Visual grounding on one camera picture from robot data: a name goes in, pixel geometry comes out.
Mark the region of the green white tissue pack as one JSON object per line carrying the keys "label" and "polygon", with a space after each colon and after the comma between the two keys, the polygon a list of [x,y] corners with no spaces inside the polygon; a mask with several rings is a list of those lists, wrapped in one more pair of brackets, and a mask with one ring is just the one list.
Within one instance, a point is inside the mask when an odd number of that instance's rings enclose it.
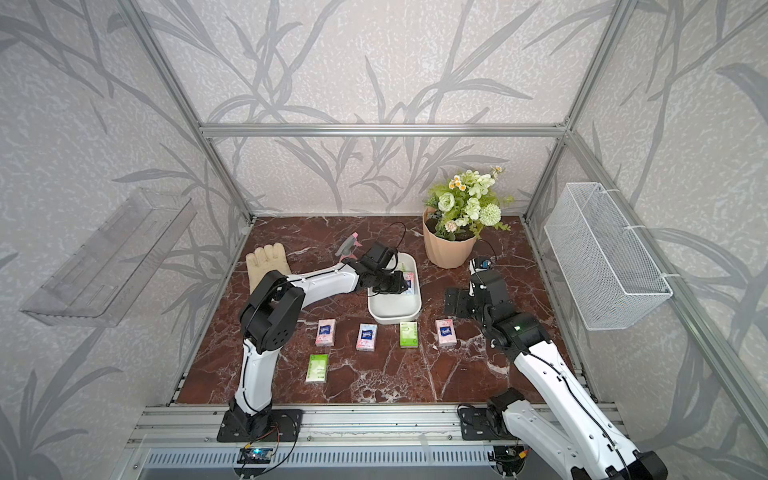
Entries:
{"label": "green white tissue pack", "polygon": [[324,383],[327,380],[328,366],[328,354],[312,354],[309,357],[305,381],[307,383]]}

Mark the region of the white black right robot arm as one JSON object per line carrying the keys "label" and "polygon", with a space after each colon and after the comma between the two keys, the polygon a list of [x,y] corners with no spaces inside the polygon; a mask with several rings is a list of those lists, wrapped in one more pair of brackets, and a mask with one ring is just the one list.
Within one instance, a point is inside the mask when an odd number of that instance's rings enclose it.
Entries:
{"label": "white black right robot arm", "polygon": [[492,347],[535,387],[556,418],[551,423],[514,388],[486,406],[461,404],[465,440],[518,440],[563,479],[665,479],[668,469],[653,451],[640,450],[593,401],[567,367],[544,325],[517,309],[490,260],[469,264],[466,289],[445,295],[449,315],[471,318]]}

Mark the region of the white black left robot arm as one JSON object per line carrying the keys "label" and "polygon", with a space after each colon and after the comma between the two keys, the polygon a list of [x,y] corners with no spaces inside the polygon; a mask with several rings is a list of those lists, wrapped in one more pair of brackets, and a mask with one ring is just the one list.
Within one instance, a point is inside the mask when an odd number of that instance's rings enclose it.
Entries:
{"label": "white black left robot arm", "polygon": [[261,437],[272,428],[272,381],[279,352],[293,335],[303,308],[340,294],[372,291],[401,294],[404,273],[397,250],[374,243],[360,258],[293,275],[280,243],[246,255],[250,296],[241,312],[243,361],[227,417],[243,435]]}

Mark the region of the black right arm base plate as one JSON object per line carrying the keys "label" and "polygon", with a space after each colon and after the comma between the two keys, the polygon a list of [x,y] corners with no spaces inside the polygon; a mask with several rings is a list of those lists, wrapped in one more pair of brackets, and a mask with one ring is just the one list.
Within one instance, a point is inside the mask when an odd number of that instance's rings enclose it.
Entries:
{"label": "black right arm base plate", "polygon": [[486,407],[476,407],[467,403],[457,405],[461,437],[465,441],[510,440],[513,438],[506,430],[495,423]]}

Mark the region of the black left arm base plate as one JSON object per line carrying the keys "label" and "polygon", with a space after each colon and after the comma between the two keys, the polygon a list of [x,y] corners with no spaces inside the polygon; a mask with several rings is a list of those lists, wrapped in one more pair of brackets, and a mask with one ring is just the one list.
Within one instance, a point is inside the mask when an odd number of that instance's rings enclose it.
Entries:
{"label": "black left arm base plate", "polygon": [[303,413],[301,409],[268,409],[265,413],[248,415],[235,407],[225,413],[216,441],[293,442],[299,436]]}

